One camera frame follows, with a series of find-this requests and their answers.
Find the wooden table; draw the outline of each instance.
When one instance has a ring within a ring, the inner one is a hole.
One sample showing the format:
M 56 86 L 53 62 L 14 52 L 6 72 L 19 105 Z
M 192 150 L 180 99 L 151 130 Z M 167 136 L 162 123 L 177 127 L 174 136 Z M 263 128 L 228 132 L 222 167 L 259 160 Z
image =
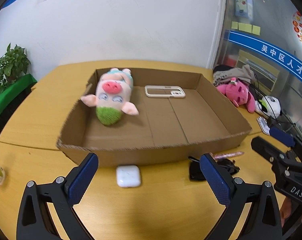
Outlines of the wooden table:
M 0 165 L 7 172 L 0 187 L 0 228 L 15 239 L 21 197 L 30 180 L 37 184 L 65 176 L 75 164 L 55 147 L 56 137 L 73 103 L 82 94 L 95 68 L 145 67 L 204 73 L 212 71 L 186 65 L 142 61 L 105 61 L 60 66 L 40 80 L 20 105 L 0 135 Z M 257 135 L 280 150 L 287 148 L 258 130 L 257 114 L 241 113 L 253 131 L 236 149 L 241 171 L 248 183 L 275 182 L 270 164 L 250 146 Z M 203 239 L 223 211 L 206 182 L 190 182 L 188 161 L 140 167 L 142 186 L 123 189 L 116 185 L 115 169 L 100 168 L 80 204 L 78 216 L 95 239 Z M 279 204 L 284 197 L 277 193 Z M 68 239 L 52 205 L 53 220 L 62 239 Z M 231 239 L 239 234 L 249 205 Z

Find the green tablecloth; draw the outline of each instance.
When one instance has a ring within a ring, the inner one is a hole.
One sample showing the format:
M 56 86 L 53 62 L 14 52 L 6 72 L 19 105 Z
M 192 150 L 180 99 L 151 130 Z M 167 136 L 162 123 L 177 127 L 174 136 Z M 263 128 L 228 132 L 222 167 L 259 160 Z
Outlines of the green tablecloth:
M 16 98 L 24 89 L 37 81 L 31 74 L 20 77 L 14 84 L 9 86 L 0 94 L 0 114 L 11 101 Z

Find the cardboard box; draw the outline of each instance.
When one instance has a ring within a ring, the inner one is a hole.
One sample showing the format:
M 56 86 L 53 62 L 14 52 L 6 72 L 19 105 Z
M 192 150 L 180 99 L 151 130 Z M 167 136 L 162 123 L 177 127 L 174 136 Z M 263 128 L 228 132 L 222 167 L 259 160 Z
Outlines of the cardboard box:
M 99 69 L 88 81 L 86 94 L 95 94 Z M 102 125 L 78 100 L 69 113 L 57 147 L 76 164 L 88 152 L 96 153 L 100 166 L 146 165 L 199 158 L 240 145 L 251 127 L 236 107 L 202 74 L 133 68 L 131 102 L 138 116 L 123 114 L 112 125 Z M 185 98 L 149 98 L 146 85 L 180 86 Z

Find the white phone case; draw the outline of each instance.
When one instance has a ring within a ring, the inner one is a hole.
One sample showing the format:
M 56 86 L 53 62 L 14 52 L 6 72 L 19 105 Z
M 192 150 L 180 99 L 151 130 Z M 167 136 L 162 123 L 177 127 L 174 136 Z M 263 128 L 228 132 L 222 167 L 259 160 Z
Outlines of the white phone case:
M 149 89 L 152 90 L 171 90 L 170 94 L 150 94 Z M 150 98 L 184 98 L 185 93 L 182 88 L 178 86 L 145 86 L 146 95 Z
M 259 123 L 262 132 L 266 135 L 270 135 L 270 128 L 267 125 L 266 119 L 260 116 L 257 118 L 257 122 Z

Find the pink plush toy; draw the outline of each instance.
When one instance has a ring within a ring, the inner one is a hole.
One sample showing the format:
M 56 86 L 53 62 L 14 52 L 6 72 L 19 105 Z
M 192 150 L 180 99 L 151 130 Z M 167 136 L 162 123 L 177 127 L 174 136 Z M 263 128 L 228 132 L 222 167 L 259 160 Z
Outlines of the pink plush toy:
M 112 68 L 103 74 L 95 95 L 82 96 L 81 100 L 89 107 L 96 107 L 96 114 L 104 125 L 112 125 L 120 120 L 122 113 L 138 115 L 135 105 L 130 102 L 133 89 L 131 70 Z
M 217 86 L 217 90 L 225 95 L 236 107 L 246 104 L 246 108 L 250 113 L 255 111 L 255 100 L 249 92 L 248 86 L 236 78 L 231 78 L 229 84 Z

